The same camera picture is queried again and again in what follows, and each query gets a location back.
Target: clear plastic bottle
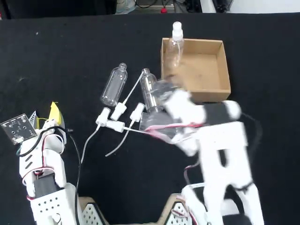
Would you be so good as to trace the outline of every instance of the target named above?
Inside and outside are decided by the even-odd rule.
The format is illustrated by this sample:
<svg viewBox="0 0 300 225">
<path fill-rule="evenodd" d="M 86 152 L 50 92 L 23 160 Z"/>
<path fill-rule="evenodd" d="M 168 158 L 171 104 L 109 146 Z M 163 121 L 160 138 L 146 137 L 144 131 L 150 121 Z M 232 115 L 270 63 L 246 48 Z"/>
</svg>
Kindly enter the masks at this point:
<svg viewBox="0 0 300 225">
<path fill-rule="evenodd" d="M 143 74 L 140 79 L 140 84 L 147 112 L 159 112 L 163 108 L 159 104 L 158 99 L 152 94 L 153 85 L 157 82 L 157 79 L 152 73 L 150 73 L 150 70 L 147 68 L 143 69 L 142 73 Z"/>
<path fill-rule="evenodd" d="M 167 70 L 173 70 L 180 64 L 183 53 L 184 39 L 180 22 L 173 23 L 172 38 L 170 38 L 165 56 L 164 67 Z"/>
<path fill-rule="evenodd" d="M 120 63 L 119 67 L 112 70 L 106 87 L 100 97 L 103 104 L 116 106 L 127 80 L 126 68 L 127 65 L 125 63 Z"/>
</svg>

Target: circuit board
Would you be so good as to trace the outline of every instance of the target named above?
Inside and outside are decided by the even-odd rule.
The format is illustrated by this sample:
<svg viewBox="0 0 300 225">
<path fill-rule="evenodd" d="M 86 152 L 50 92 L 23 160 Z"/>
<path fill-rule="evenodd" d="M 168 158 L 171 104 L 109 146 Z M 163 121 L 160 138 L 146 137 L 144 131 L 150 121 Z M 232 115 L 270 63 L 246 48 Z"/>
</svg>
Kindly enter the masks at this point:
<svg viewBox="0 0 300 225">
<path fill-rule="evenodd" d="M 14 145 L 37 136 L 25 114 L 16 116 L 0 125 Z"/>
</svg>

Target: yellow tag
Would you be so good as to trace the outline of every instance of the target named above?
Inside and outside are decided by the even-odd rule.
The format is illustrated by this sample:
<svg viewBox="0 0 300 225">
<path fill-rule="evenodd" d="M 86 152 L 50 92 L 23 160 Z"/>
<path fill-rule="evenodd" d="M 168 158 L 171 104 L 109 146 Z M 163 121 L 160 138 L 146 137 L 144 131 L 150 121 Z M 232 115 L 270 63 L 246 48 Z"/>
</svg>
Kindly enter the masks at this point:
<svg viewBox="0 0 300 225">
<path fill-rule="evenodd" d="M 52 102 L 51 104 L 51 111 L 50 111 L 50 115 L 49 115 L 49 119 L 55 119 L 55 121 L 57 122 L 58 125 L 61 124 L 61 115 L 60 115 L 60 110 L 58 109 L 57 105 Z"/>
</svg>

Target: red object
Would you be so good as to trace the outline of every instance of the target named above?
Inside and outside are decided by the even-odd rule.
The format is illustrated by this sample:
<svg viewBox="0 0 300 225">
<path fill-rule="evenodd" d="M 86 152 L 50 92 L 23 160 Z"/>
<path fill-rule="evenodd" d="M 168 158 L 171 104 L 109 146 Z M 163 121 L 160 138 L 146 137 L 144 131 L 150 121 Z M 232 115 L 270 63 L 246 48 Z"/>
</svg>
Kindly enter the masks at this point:
<svg viewBox="0 0 300 225">
<path fill-rule="evenodd" d="M 160 13 L 167 13 L 167 9 L 166 9 L 166 8 L 162 8 L 162 9 L 160 10 Z"/>
</svg>

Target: cardboard box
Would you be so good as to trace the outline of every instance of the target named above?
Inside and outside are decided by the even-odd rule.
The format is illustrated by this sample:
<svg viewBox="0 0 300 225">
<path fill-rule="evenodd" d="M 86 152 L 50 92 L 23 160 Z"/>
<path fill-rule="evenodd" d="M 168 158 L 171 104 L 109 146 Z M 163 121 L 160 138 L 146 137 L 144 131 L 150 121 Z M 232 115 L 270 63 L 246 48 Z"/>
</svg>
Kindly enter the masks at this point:
<svg viewBox="0 0 300 225">
<path fill-rule="evenodd" d="M 172 76 L 192 93 L 196 102 L 226 100 L 231 93 L 225 49 L 222 41 L 184 39 L 180 66 L 174 71 L 164 67 L 164 53 L 168 38 L 161 48 L 161 78 Z"/>
</svg>

